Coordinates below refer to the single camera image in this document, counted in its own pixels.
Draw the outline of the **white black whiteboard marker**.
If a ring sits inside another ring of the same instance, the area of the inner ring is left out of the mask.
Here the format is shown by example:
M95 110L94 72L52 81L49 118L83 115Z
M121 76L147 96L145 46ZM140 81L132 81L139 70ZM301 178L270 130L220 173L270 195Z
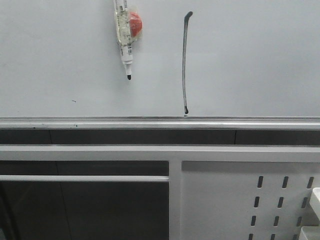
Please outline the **white black whiteboard marker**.
M128 3L126 0L114 0L113 5L116 37L120 50L120 59L124 66L127 79L131 80L133 53Z

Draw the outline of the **red round magnet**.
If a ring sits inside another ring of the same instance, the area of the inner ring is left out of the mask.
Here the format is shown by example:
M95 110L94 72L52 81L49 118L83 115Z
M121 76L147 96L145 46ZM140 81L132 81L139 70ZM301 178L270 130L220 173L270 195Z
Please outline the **red round magnet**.
M131 31L131 37L137 38L143 29L143 22L141 17L133 11L129 12L129 26Z

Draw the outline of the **white whiteboard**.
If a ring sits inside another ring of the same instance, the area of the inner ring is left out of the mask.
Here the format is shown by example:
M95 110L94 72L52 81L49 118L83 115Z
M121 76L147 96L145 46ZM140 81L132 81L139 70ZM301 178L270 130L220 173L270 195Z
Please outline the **white whiteboard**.
M111 0L0 3L2 117L317 117L317 0L130 0L132 78Z

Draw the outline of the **white perforated pegboard panel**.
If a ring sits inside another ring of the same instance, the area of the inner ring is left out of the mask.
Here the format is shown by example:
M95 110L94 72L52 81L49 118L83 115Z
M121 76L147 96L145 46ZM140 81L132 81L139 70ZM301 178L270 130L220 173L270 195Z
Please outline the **white perforated pegboard panel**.
M184 240L296 240L318 226L309 205L317 163L182 163Z

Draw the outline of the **white plastic bin upper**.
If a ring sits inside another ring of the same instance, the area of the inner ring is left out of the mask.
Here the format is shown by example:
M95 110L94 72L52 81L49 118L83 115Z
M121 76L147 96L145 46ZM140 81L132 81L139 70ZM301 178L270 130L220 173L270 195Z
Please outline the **white plastic bin upper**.
M315 215L319 219L320 218L320 188L319 187L315 187L312 189L309 204L312 207Z

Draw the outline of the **white plastic bin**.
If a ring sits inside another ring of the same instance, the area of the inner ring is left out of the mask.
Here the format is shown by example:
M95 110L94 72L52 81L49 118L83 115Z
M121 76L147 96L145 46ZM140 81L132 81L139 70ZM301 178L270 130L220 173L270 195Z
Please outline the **white plastic bin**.
M320 240L319 226L303 226L299 234L299 240Z
M315 187L312 189L309 204L312 207L315 215L319 219L320 218L320 188L319 187Z

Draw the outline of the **white plastic bin lower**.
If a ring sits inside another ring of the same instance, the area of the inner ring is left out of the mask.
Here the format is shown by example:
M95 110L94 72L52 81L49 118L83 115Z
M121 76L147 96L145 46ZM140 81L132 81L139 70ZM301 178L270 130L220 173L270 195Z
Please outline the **white plastic bin lower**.
M319 226L303 226L299 234L299 240L320 240Z

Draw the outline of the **white metal frame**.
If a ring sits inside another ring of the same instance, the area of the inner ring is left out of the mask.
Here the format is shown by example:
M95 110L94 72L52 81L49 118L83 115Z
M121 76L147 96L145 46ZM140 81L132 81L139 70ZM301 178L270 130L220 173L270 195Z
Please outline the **white metal frame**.
M183 240L183 162L316 163L317 147L5 145L0 237Z

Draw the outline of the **aluminium whiteboard tray rail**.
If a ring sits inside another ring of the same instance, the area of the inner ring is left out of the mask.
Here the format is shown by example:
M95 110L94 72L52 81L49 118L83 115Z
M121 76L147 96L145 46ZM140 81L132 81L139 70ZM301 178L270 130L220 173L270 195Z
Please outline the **aluminium whiteboard tray rail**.
M319 117L1 117L2 130L319 130Z

